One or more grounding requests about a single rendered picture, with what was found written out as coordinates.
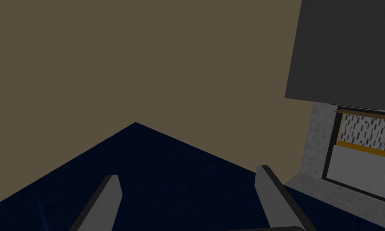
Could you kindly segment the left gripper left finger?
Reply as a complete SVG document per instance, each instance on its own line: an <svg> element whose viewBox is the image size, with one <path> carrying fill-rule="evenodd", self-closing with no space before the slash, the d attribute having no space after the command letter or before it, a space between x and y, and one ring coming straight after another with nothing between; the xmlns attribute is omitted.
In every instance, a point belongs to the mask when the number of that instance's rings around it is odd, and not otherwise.
<svg viewBox="0 0 385 231"><path fill-rule="evenodd" d="M118 175L107 175L69 231L112 231L121 200Z"/></svg>

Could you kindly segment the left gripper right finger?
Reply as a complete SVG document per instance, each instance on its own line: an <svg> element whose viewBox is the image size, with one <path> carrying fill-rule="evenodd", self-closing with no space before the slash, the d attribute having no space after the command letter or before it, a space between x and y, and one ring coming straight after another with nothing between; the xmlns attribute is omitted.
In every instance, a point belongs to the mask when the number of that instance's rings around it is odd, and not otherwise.
<svg viewBox="0 0 385 231"><path fill-rule="evenodd" d="M270 226L262 231L315 231L312 222L267 165L257 166L255 189Z"/></svg>

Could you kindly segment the dark blue table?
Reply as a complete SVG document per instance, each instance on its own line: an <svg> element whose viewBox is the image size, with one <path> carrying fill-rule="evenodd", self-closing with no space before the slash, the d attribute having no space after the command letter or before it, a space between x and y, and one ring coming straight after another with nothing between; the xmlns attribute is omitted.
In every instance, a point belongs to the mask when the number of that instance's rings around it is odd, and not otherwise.
<svg viewBox="0 0 385 231"><path fill-rule="evenodd" d="M112 231L268 228L255 172L133 123L0 202L0 231L68 231L103 179L122 200Z"/></svg>

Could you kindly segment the black framed window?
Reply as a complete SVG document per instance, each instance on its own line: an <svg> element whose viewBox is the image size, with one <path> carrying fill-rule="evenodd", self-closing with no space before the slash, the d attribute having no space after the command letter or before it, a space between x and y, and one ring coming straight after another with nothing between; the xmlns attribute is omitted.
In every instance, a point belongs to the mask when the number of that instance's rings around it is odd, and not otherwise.
<svg viewBox="0 0 385 231"><path fill-rule="evenodd" d="M322 178L385 202L385 111L337 107Z"/></svg>

